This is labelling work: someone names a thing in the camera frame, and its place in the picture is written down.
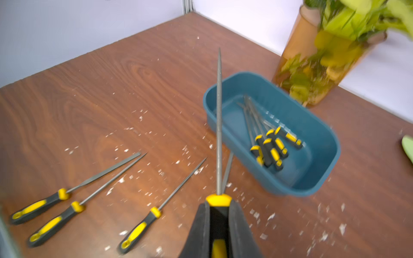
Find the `wooden table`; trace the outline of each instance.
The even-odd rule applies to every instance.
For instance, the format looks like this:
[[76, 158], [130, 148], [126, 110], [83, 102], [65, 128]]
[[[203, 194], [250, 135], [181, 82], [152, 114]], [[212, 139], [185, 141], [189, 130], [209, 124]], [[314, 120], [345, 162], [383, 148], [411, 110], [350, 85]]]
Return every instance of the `wooden table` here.
[[[270, 79], [279, 60], [191, 13], [0, 89], [6, 221], [61, 187], [75, 186], [134, 152], [148, 152], [125, 173], [125, 182], [95, 197], [45, 245], [28, 249], [25, 241], [70, 201], [10, 226], [23, 256], [118, 257], [119, 233], [135, 226], [208, 156], [202, 172], [126, 257], [178, 256], [199, 203], [215, 190], [216, 155], [209, 146], [215, 147], [216, 138], [206, 125], [202, 97], [216, 82], [218, 47], [223, 78], [252, 71]], [[413, 257], [413, 165], [400, 144], [404, 134], [413, 135], [413, 126], [341, 88], [311, 111], [342, 145], [337, 165], [316, 194], [274, 196], [239, 160], [232, 166], [227, 191], [244, 207], [264, 255]], [[226, 164], [229, 151], [223, 151]], [[70, 200], [83, 200], [111, 177], [75, 191]], [[259, 223], [251, 210], [259, 213]]]

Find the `teal plastic tray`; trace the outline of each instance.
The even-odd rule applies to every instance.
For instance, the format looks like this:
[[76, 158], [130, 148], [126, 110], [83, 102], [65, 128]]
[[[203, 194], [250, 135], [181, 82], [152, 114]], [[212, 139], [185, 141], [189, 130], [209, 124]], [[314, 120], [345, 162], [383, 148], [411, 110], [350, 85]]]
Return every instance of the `teal plastic tray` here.
[[[284, 125], [304, 144], [296, 149], [283, 141], [289, 156], [284, 168], [261, 167], [250, 153], [251, 141], [242, 108], [243, 96], [252, 98], [261, 115], [274, 125]], [[216, 85], [204, 94], [208, 125], [216, 131]], [[236, 73], [222, 81], [222, 139], [256, 180], [270, 193], [308, 196], [324, 183], [340, 156], [337, 136], [319, 118], [262, 76]]]

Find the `green leaf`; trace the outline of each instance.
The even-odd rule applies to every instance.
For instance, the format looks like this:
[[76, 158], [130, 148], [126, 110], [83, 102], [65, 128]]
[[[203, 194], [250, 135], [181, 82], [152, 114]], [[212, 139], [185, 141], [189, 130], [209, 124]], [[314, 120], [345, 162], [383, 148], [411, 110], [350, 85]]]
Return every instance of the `green leaf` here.
[[366, 15], [371, 10], [372, 0], [340, 0], [357, 14]]
[[307, 75], [305, 75], [305, 73], [296, 71], [291, 75], [290, 83], [294, 85], [297, 84], [302, 86], [309, 86], [311, 85], [311, 80], [307, 77]]
[[301, 53], [298, 53], [293, 58], [287, 60], [287, 62], [282, 66], [281, 72], [290, 71], [294, 73], [295, 70], [303, 64], [304, 61], [300, 62]]
[[303, 104], [309, 97], [309, 90], [305, 86], [293, 85], [290, 88], [290, 97]]
[[304, 4], [310, 8], [320, 8], [325, 6], [327, 0], [304, 0]]
[[334, 35], [356, 40], [358, 36], [365, 33], [368, 28], [366, 21], [369, 16], [358, 14], [354, 10], [346, 7], [339, 14], [337, 14], [324, 29]]
[[407, 0], [389, 0], [387, 8], [397, 18], [399, 18], [410, 37], [413, 39], [413, 2], [407, 3]]

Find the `yellow grip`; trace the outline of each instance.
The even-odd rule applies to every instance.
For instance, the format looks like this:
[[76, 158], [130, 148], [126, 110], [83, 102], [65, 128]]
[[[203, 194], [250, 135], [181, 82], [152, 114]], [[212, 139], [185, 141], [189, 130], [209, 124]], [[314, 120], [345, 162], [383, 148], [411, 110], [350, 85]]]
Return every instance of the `yellow grip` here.
[[255, 141], [257, 141], [258, 139], [261, 139], [262, 135], [257, 135], [257, 137], [255, 137]]
[[211, 194], [206, 198], [206, 201], [211, 205], [212, 207], [229, 207], [231, 204], [231, 196], [222, 194], [222, 195], [216, 195], [216, 194]]
[[278, 161], [280, 159], [280, 155], [275, 149], [271, 149], [271, 155], [273, 156], [275, 161]]
[[70, 197], [70, 194], [66, 193], [66, 189], [64, 188], [59, 189], [57, 193], [59, 194], [59, 199], [62, 201], [67, 200]]
[[33, 234], [30, 238], [29, 241], [30, 242], [34, 242], [37, 239], [40, 238], [41, 235], [43, 235], [44, 233], [46, 233], [47, 231], [51, 230], [54, 226], [56, 226], [57, 223], [59, 223], [59, 221], [62, 220], [62, 217], [56, 217], [54, 219], [52, 219], [51, 221], [49, 221], [46, 225], [44, 225], [37, 233]]
[[128, 239], [122, 242], [121, 248], [126, 249], [131, 245], [131, 242], [135, 240], [142, 231], [146, 228], [146, 222], [140, 223], [129, 235]]
[[42, 207], [45, 204], [46, 204], [46, 200], [41, 200], [41, 201], [35, 202], [32, 205], [24, 208], [22, 211], [18, 211], [15, 214], [13, 214], [12, 218], [14, 220], [18, 219], [19, 217], [23, 216], [24, 214], [28, 214], [28, 213], [30, 213], [34, 210], [37, 210], [38, 208]]
[[224, 239], [215, 239], [212, 242], [211, 258], [227, 258], [227, 246]]
[[261, 167], [264, 165], [264, 161], [262, 160], [262, 158], [261, 157], [257, 157], [257, 162], [258, 162], [258, 164], [260, 164], [261, 165]]
[[296, 142], [297, 141], [297, 138], [296, 137], [294, 137], [292, 134], [290, 134], [290, 133], [287, 133], [287, 135], [285, 136], [287, 139], [289, 139], [290, 141], [292, 141], [292, 142]]
[[277, 146], [278, 146], [280, 149], [284, 149], [284, 148], [285, 148], [284, 144], [282, 143], [282, 141], [281, 141], [279, 138], [277, 138], [277, 139], [275, 140], [275, 143], [277, 144]]
[[155, 215], [156, 218], [160, 218], [162, 212], [157, 207], [152, 207], [151, 212]]

